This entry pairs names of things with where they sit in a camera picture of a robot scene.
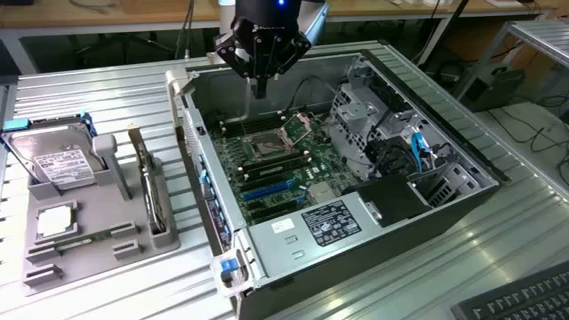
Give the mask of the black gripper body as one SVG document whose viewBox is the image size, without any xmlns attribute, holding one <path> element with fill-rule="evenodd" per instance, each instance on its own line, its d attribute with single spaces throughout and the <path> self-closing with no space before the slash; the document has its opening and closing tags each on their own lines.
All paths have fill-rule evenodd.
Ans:
<svg viewBox="0 0 569 320">
<path fill-rule="evenodd" d="M 236 1 L 230 38 L 238 46 L 307 45 L 298 31 L 302 1 Z"/>
</svg>

